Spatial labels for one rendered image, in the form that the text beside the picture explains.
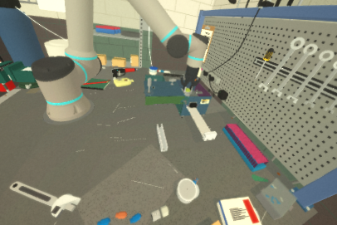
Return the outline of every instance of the perforated metal panel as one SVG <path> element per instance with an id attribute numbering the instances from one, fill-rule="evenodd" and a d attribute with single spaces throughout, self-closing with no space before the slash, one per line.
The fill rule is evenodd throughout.
<path id="1" fill-rule="evenodd" d="M 211 71 L 228 60 L 242 44 L 252 19 L 205 17 L 203 24 L 215 26 L 216 30 L 204 67 Z M 265 92 L 259 85 L 270 77 L 297 37 L 303 37 L 305 45 L 292 54 Z M 294 70 L 304 55 L 304 48 L 312 43 L 317 45 L 317 52 L 306 58 L 284 86 L 281 96 L 277 96 L 272 91 Z M 269 48 L 275 53 L 256 79 Z M 324 62 L 310 79 L 310 73 L 319 65 L 319 55 L 326 50 L 331 50 L 334 57 Z M 212 82 L 213 90 L 228 92 L 229 96 L 223 102 L 303 185 L 337 168 L 337 75 L 315 99 L 313 108 L 305 104 L 324 86 L 335 70 L 334 63 L 337 67 L 336 52 L 337 23 L 257 18 L 241 50 L 213 72 L 222 80 L 219 85 Z M 288 100 L 286 97 L 294 95 L 306 78 L 310 82 L 297 96 L 297 103 Z M 209 86 L 205 76 L 202 81 Z"/>

